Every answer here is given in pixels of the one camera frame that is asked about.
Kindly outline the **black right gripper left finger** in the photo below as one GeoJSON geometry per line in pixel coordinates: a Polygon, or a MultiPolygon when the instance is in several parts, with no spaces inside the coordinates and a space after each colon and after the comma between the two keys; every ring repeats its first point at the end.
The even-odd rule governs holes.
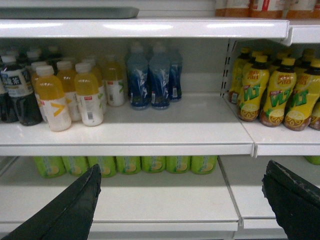
{"type": "Polygon", "coordinates": [[[87,240],[101,192],[98,164],[3,237],[4,240],[87,240]]]}

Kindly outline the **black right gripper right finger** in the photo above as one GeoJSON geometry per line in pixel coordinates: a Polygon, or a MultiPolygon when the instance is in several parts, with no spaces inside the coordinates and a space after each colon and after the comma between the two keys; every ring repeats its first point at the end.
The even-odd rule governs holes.
{"type": "Polygon", "coordinates": [[[320,238],[320,188],[270,160],[262,192],[289,240],[320,238]]]}

